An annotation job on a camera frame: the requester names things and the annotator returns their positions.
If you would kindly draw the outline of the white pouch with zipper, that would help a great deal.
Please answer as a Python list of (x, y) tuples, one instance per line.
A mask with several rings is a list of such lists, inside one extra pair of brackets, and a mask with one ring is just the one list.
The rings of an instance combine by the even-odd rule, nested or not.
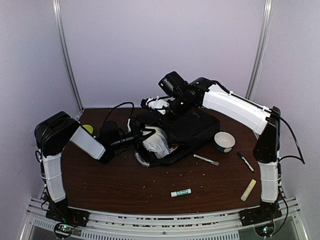
[(147, 126), (146, 129), (155, 130), (155, 133), (142, 142), (145, 149), (154, 153), (158, 159), (169, 155), (170, 149), (165, 131), (157, 126)]

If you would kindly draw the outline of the dog picture book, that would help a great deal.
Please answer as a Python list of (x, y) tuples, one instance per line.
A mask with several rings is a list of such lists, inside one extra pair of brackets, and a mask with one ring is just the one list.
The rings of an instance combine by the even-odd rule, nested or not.
[(174, 146), (170, 147), (170, 148), (169, 148), (169, 152), (172, 153), (172, 152), (175, 151), (178, 147), (179, 147), (179, 145), (174, 145)]

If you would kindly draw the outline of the black student backpack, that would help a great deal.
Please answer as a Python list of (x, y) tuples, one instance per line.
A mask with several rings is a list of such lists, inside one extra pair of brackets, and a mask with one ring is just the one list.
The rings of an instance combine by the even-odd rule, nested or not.
[(180, 117), (168, 124), (162, 122), (163, 116), (157, 111), (139, 113), (135, 119), (144, 127), (159, 127), (165, 131), (168, 147), (179, 145), (169, 155), (158, 159), (153, 152), (146, 150), (143, 143), (136, 147), (134, 156), (144, 167), (170, 166), (190, 154), (201, 149), (207, 142), (213, 140), (220, 131), (220, 120), (202, 110), (196, 110), (197, 119)]

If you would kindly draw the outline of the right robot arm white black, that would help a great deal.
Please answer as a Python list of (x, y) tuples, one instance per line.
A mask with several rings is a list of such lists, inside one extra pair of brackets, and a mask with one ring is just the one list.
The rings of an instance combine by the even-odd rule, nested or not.
[(176, 119), (191, 109), (206, 108), (245, 125), (258, 135), (252, 151), (258, 162), (261, 179), (259, 220), (268, 220), (275, 212), (280, 184), (280, 127), (285, 120), (277, 107), (268, 108), (227, 90), (217, 80), (199, 77), (188, 83), (175, 71), (163, 77), (158, 85), (171, 98), (165, 109), (167, 118)]

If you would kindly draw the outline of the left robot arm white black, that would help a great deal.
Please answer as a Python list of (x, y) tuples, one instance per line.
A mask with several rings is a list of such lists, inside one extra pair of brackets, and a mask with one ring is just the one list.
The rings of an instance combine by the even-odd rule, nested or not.
[(98, 135), (94, 136), (80, 121), (60, 111), (36, 126), (35, 155), (41, 165), (48, 198), (54, 204), (51, 211), (61, 222), (72, 218), (71, 209), (65, 206), (68, 203), (63, 176), (66, 152), (74, 147), (88, 158), (106, 165), (116, 157), (118, 150), (139, 145), (156, 133), (154, 128), (139, 123), (133, 115), (127, 123), (128, 131), (125, 132), (117, 122), (106, 117)]

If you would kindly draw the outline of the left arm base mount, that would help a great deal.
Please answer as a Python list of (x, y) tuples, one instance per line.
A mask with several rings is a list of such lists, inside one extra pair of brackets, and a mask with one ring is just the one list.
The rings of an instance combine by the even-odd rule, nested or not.
[(56, 222), (65, 223), (74, 227), (86, 227), (90, 213), (85, 210), (67, 208), (66, 212), (50, 207), (45, 217)]

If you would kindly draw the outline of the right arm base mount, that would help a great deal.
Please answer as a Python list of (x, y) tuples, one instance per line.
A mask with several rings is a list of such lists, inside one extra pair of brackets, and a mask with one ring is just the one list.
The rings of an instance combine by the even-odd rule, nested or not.
[(247, 208), (239, 212), (239, 218), (243, 227), (270, 222), (273, 219), (280, 218), (281, 216), (282, 212), (279, 209), (271, 210), (261, 206)]

